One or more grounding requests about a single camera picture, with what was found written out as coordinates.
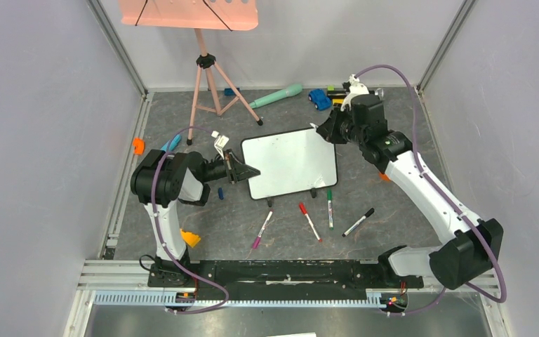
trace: red marker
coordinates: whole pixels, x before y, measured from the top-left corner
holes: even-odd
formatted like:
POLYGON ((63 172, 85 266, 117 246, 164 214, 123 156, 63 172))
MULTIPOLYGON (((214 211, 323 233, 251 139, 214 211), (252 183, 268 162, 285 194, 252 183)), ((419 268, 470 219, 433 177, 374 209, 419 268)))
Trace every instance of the red marker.
POLYGON ((309 217, 309 214, 307 213, 307 210, 305 209, 305 205, 302 204, 302 202, 300 204, 298 204, 298 207, 300 208, 300 211, 302 212, 302 214, 307 217, 307 220, 309 221, 309 225, 311 225, 311 229, 313 230, 313 233, 315 233, 315 237, 317 238, 317 240, 319 240, 319 242, 323 242, 323 240, 321 239, 321 237, 319 237, 319 234, 317 234, 317 231, 315 230, 315 225, 313 225, 313 222, 311 221, 311 218, 309 217))

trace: blue block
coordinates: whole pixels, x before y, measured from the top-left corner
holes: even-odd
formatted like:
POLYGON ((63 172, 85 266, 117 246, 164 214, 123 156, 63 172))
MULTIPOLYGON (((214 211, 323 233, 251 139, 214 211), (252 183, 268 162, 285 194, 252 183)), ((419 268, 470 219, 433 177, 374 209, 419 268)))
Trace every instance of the blue block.
POLYGON ((231 88, 226 88, 224 89, 224 96, 236 96, 236 94, 231 88))

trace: pink board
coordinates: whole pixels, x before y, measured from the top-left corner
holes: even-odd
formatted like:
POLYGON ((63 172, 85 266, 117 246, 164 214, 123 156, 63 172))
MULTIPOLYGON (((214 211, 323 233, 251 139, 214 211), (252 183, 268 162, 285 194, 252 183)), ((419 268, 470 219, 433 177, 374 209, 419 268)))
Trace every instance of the pink board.
POLYGON ((228 26, 232 30, 250 30, 258 24, 255 0, 148 0, 145 8, 144 3, 145 0, 119 0, 122 23, 135 25, 139 18, 140 26, 201 29, 228 29, 228 26))

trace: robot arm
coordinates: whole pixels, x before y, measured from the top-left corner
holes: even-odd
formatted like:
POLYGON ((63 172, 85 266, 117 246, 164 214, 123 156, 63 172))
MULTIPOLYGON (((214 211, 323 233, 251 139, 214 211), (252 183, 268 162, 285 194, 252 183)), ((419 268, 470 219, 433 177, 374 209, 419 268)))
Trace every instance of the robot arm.
MULTIPOLYGON (((403 133, 387 128, 379 95, 369 93, 354 76, 344 83, 344 87, 348 87, 350 94, 344 100, 342 109, 332 110, 325 123, 317 128, 317 133, 333 144, 357 144, 363 158, 412 199, 442 243, 438 247, 412 249, 401 246, 388 251, 390 272, 398 276, 435 276, 446 288, 456 289, 491 269, 492 263, 474 233, 423 178, 430 170, 420 154, 418 161, 422 170, 418 169, 410 140, 403 133)), ((499 222, 495 219, 483 221, 463 206, 437 177, 432 174, 429 177, 455 204, 460 205, 462 215, 478 224, 477 229, 497 257, 503 238, 503 228, 499 222)))
MULTIPOLYGON (((187 246, 180 233, 177 201, 205 206, 210 194, 210 187, 206 184, 208 181, 228 178, 234 184, 260 174, 259 170, 242 164, 233 151, 223 150, 228 138, 218 136, 217 133, 213 136, 216 137, 214 147, 218 155, 211 161, 205 160, 199 152, 180 152, 172 158, 164 159, 164 151, 151 150, 131 176, 131 192, 138 196, 145 207, 156 236, 156 258, 151 274, 154 280, 159 280, 158 286, 180 286, 188 279, 176 268, 165 250, 167 248, 181 265, 190 264, 187 246), (164 163, 157 179, 155 200, 152 200, 152 182, 160 160, 164 160, 164 163), (156 213, 152 203, 156 204, 156 213), (155 217, 158 218, 160 231, 155 217)), ((154 286, 151 280, 148 285, 154 286)))

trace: tripod leg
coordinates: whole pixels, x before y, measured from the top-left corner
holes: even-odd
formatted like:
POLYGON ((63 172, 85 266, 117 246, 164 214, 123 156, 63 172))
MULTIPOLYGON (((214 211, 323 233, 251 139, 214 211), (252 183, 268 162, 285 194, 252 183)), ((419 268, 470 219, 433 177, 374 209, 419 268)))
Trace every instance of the tripod leg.
POLYGON ((234 86, 234 84, 232 84, 232 82, 230 81, 230 79, 228 78, 228 76, 226 76, 226 74, 224 73, 224 71, 222 70, 222 68, 220 67, 220 65, 218 64, 218 62, 216 62, 214 64, 214 67, 217 69, 218 73, 220 73, 220 76, 226 81, 226 83, 228 83, 228 86, 232 89, 232 91, 234 91, 234 93, 239 97, 239 99, 241 100, 241 102, 245 105, 245 108, 249 111, 249 113, 251 114, 251 116, 253 116, 253 118, 257 121, 257 124, 259 126, 262 126, 263 125, 263 121, 259 118, 259 116, 253 111, 253 109, 251 109, 251 107, 249 106, 249 103, 247 103, 247 101, 245 100, 245 98, 241 95, 241 93, 237 90, 237 88, 234 86))
POLYGON ((220 106, 220 99, 218 99, 218 90, 215 87, 215 81, 213 80, 212 68, 206 69, 206 77, 208 78, 208 85, 210 86, 210 91, 212 92, 212 98, 214 100, 215 113, 220 114, 222 109, 220 106))
MULTIPOLYGON (((201 67, 197 67, 197 78, 195 79, 195 90, 193 91, 193 104, 191 105, 191 120, 189 126, 193 126, 195 123, 195 111, 197 110, 197 97, 199 96, 199 82, 201 81, 201 67)), ((187 145, 193 143, 193 129, 189 129, 189 136, 187 137, 187 145)))

